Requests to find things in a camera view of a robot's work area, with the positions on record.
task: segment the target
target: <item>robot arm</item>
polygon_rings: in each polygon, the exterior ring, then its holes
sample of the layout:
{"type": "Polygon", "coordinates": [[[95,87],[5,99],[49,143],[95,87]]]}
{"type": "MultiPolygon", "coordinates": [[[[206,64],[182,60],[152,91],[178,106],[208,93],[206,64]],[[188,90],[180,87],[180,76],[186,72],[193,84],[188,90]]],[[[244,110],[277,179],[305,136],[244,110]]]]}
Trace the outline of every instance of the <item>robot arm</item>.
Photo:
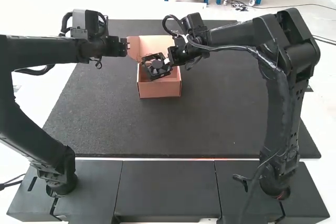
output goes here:
{"type": "Polygon", "coordinates": [[[268,120],[255,174],[266,194],[287,198],[289,178],[300,158],[298,130],[303,95],[320,59],[319,48],[297,9],[214,29],[207,29],[199,13],[182,20],[168,15],[163,27],[175,40],[175,46],[168,49],[168,64],[172,66],[195,63],[208,58],[211,51],[221,50],[247,51],[258,60],[268,89],[268,120]],[[166,28],[168,18],[177,21],[182,35],[166,28]]]}
{"type": "Polygon", "coordinates": [[[15,103],[12,71],[57,63],[100,63],[102,56],[124,57],[127,41],[108,35],[108,19],[91,10],[68,13],[60,35],[71,37],[0,36],[0,142],[21,153],[47,182],[47,193],[61,196],[76,185],[75,153],[36,125],[15,103]],[[72,16],[72,27],[67,28],[72,16]]]}

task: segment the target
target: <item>black cooling fan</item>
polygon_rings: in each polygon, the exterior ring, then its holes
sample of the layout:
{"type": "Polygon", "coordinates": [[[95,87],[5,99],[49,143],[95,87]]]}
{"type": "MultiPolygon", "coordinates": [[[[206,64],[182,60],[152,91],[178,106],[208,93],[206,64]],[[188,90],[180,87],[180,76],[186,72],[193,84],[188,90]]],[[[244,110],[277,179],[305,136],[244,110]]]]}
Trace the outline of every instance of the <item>black cooling fan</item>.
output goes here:
{"type": "Polygon", "coordinates": [[[166,58],[160,52],[154,55],[147,55],[142,58],[141,66],[145,69],[151,81],[170,75],[172,67],[165,63],[166,58]]]}

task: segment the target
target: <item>black base block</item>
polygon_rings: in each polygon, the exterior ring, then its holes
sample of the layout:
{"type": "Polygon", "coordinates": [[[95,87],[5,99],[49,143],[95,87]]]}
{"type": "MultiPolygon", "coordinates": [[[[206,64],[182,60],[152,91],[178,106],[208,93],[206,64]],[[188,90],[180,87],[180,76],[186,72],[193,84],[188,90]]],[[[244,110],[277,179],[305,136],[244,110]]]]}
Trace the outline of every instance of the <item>black base block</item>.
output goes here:
{"type": "Polygon", "coordinates": [[[212,161],[124,161],[120,222],[199,222],[221,216],[212,161]]]}
{"type": "MultiPolygon", "coordinates": [[[[232,175],[252,177],[258,165],[258,161],[215,161],[222,223],[236,224],[247,198],[243,185],[234,181],[232,175]]],[[[268,197],[258,185],[243,224],[266,224],[282,218],[281,224],[316,224],[330,217],[304,162],[300,162],[290,188],[290,197],[278,201],[268,197]]]]}
{"type": "Polygon", "coordinates": [[[29,168],[7,214],[23,222],[68,221],[70,224],[110,224],[116,203],[122,161],[76,160],[76,189],[55,200],[46,183],[37,179],[27,191],[36,170],[29,168]]]}
{"type": "MultiPolygon", "coordinates": [[[[70,224],[197,222],[218,218],[236,224],[247,193],[233,174],[252,176],[257,161],[76,161],[79,184],[54,199],[31,167],[8,210],[23,222],[70,224]]],[[[291,181],[291,196],[277,201],[257,186],[242,224],[316,224],[329,213],[304,163],[291,181]]]]}

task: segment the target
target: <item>cardboard box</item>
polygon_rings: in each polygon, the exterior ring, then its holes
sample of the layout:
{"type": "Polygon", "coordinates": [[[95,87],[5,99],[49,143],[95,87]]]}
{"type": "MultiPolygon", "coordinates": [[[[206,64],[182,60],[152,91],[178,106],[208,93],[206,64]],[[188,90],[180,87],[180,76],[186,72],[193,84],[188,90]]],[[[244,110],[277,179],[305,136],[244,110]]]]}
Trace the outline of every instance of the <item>cardboard box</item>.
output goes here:
{"type": "Polygon", "coordinates": [[[168,55],[167,48],[174,46],[171,36],[131,36],[127,38],[128,55],[138,62],[137,85],[140,98],[180,97],[181,72],[180,67],[174,67],[169,76],[150,81],[146,72],[140,66],[141,58],[161,52],[168,55]]]}

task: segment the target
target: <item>white floor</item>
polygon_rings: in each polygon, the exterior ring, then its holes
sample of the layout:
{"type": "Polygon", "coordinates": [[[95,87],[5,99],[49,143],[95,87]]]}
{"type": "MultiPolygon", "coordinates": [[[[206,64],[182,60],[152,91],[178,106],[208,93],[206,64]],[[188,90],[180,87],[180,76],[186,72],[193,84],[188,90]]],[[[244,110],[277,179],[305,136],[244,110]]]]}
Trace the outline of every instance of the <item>white floor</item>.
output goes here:
{"type": "MultiPolygon", "coordinates": [[[[333,8],[336,0],[263,0],[262,7],[316,3],[333,8]]],[[[278,9],[252,9],[250,12],[236,12],[210,0],[207,8],[191,1],[177,2],[163,0],[1,0],[0,34],[46,36],[56,35],[64,13],[74,8],[98,10],[110,18],[154,18],[166,14],[183,17],[188,13],[200,12],[204,19],[248,20],[278,9]]],[[[315,35],[336,40],[336,11],[316,6],[298,7],[311,32],[315,35]]],[[[307,93],[303,102],[302,118],[318,146],[322,158],[306,161],[308,169],[329,210],[331,218],[323,223],[336,222],[336,179],[329,175],[333,170],[336,154],[336,64],[335,47],[319,43],[321,60],[316,67],[310,84],[313,93],[307,93]]],[[[39,126],[43,126],[55,105],[75,65],[57,66],[42,77],[13,74],[14,84],[21,85],[16,93],[17,102],[23,111],[39,126]]],[[[28,162],[14,151],[0,145],[0,182],[24,173],[28,162]]],[[[6,216],[8,206],[17,188],[0,192],[0,223],[12,224],[18,221],[6,216]]]]}

